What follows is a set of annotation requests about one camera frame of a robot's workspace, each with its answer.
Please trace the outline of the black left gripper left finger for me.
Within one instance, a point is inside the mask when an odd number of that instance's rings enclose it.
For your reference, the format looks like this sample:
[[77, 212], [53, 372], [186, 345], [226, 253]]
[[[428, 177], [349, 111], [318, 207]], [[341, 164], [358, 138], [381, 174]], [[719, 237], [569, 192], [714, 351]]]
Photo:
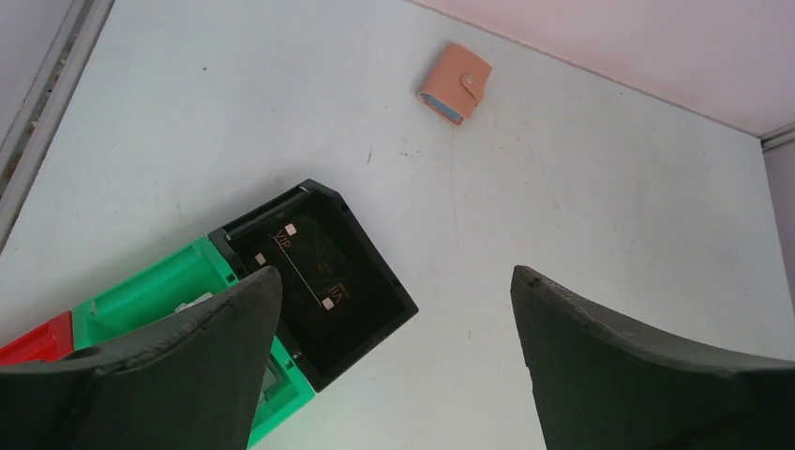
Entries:
[[1, 370], [5, 449], [244, 449], [281, 311], [279, 272], [54, 362]]

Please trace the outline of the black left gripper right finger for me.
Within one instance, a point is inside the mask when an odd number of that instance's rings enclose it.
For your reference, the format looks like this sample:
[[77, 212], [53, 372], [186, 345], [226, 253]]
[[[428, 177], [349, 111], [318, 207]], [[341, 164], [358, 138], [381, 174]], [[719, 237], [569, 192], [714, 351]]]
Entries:
[[511, 301], [549, 449], [790, 449], [794, 365], [680, 337], [516, 266]]

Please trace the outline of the tan leather card holder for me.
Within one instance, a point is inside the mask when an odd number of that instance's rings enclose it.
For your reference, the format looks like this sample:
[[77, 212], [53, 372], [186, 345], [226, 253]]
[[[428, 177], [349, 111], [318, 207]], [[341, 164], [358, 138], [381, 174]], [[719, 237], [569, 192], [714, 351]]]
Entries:
[[485, 96], [492, 65], [450, 42], [418, 89], [418, 99], [454, 127], [472, 117]]

